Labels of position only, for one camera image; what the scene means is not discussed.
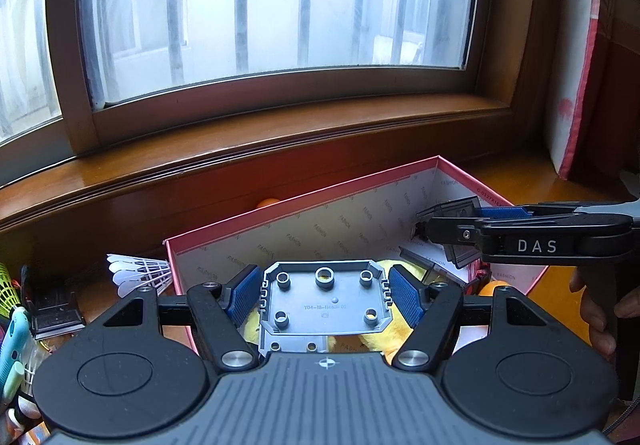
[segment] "light blue plastic object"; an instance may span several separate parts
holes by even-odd
[[[400,275],[395,266],[392,266],[391,270],[389,270],[389,286],[391,288],[391,297],[400,310],[402,317],[404,317],[410,328],[415,328],[424,315],[424,310],[420,306],[418,290]]]
[[[491,219],[526,219],[532,217],[532,214],[521,206],[485,206],[479,208],[477,214],[476,217],[478,218]]]
[[[14,362],[20,360],[22,349],[29,338],[27,310],[18,306],[11,316],[11,323],[0,346],[0,387],[4,388]]]
[[[255,303],[260,297],[260,287],[262,286],[262,271],[258,266],[238,284],[231,294],[229,306],[225,313],[231,322],[239,328],[251,313]]]

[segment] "yellow shuttlecock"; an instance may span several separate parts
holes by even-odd
[[[0,263],[0,315],[8,319],[11,309],[18,304],[20,299],[11,284],[9,271]]]

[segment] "open cardboard box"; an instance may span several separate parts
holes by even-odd
[[[468,282],[473,265],[456,269],[441,246],[410,236],[417,212],[469,196],[478,196],[482,206],[511,205],[436,156],[258,208],[167,239],[175,290],[181,295],[202,282],[225,283],[248,264],[264,270],[276,261],[399,260],[401,248]],[[545,267],[492,265],[491,270],[494,279],[528,293]],[[482,334],[486,329],[467,337],[461,333],[461,340]]]

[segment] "yellow plush toy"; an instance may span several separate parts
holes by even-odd
[[[421,280],[425,274],[422,268],[411,265],[404,261],[380,261],[378,263],[385,269],[388,277],[389,270],[393,265],[403,265],[414,276]],[[390,364],[398,349],[413,331],[404,321],[400,311],[395,304],[391,304],[391,313],[393,320],[382,333],[367,333],[365,335],[348,335],[329,337],[329,351],[334,353],[346,353],[354,351],[381,351]],[[253,310],[247,317],[244,325],[244,339],[254,344],[258,343],[258,334],[260,329],[260,315],[258,310]]]

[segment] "hand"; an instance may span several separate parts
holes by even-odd
[[[572,293],[580,291],[584,287],[584,281],[578,274],[578,269],[569,283]],[[640,287],[631,290],[616,304],[613,309],[616,317],[633,318],[640,316]],[[602,307],[597,305],[589,290],[585,288],[580,300],[580,317],[589,325],[589,340],[596,351],[609,358],[616,350],[616,340],[611,333],[606,331],[607,317]]]

